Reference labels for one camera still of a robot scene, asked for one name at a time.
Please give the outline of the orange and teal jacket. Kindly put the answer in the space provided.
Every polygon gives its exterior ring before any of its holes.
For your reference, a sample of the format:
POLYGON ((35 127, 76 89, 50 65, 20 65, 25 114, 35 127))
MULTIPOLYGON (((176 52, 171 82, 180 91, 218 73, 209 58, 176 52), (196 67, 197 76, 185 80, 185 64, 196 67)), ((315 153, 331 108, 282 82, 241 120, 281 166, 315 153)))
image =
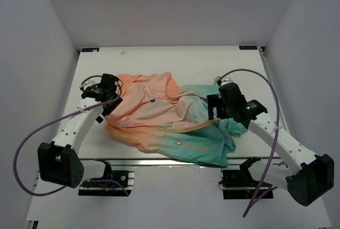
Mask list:
POLYGON ((122 102, 105 118, 112 139, 184 162, 228 165, 233 138, 247 130, 231 118, 209 120, 207 96, 218 93, 217 83, 180 87, 169 72, 118 78, 122 102))

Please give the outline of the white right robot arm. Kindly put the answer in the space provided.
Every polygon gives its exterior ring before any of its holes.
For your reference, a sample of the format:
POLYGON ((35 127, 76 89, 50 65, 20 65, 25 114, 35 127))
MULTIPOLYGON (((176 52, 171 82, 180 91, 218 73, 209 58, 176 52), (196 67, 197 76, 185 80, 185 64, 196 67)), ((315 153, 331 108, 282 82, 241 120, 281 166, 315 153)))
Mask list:
POLYGON ((258 157, 251 157, 240 165, 240 180, 247 186, 264 181, 282 188, 299 204, 308 206, 334 186, 334 160, 328 155, 317 155, 299 143, 287 131, 278 127, 265 106, 257 100, 246 101, 238 85, 226 83, 219 93, 208 95, 208 118, 232 118, 257 135, 286 164, 267 165, 258 157))

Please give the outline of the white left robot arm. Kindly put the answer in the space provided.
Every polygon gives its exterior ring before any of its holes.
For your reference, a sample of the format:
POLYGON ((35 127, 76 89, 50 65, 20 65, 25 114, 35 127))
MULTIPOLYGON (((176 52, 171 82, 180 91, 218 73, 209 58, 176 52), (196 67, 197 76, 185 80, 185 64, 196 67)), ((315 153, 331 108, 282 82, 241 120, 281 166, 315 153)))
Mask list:
POLYGON ((108 162, 81 161, 78 153, 93 124, 101 123, 122 102, 122 87, 118 77, 103 74, 99 83, 83 83, 80 89, 82 94, 75 115, 51 142, 38 147, 40 177, 71 188, 92 179, 106 186, 112 181, 108 162))

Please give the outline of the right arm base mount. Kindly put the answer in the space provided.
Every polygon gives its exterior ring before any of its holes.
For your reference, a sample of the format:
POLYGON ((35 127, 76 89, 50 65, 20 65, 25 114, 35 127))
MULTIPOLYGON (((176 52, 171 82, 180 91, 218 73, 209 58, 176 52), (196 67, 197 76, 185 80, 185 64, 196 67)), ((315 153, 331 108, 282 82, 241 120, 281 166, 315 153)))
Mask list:
POLYGON ((248 158, 232 160, 227 167, 220 169, 221 179, 218 185, 222 189, 223 200, 251 200, 255 193, 258 181, 254 180, 250 175, 248 168, 243 163, 252 165, 250 162, 267 162, 263 158, 248 158))

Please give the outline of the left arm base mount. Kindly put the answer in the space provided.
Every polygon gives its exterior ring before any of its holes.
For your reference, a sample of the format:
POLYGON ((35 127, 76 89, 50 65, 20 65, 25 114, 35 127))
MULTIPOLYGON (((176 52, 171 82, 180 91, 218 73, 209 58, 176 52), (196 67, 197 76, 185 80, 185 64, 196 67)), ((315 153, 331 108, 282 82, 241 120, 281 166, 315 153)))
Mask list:
POLYGON ((78 195, 88 197, 128 197, 134 183, 134 168, 107 160, 83 160, 84 176, 78 195))

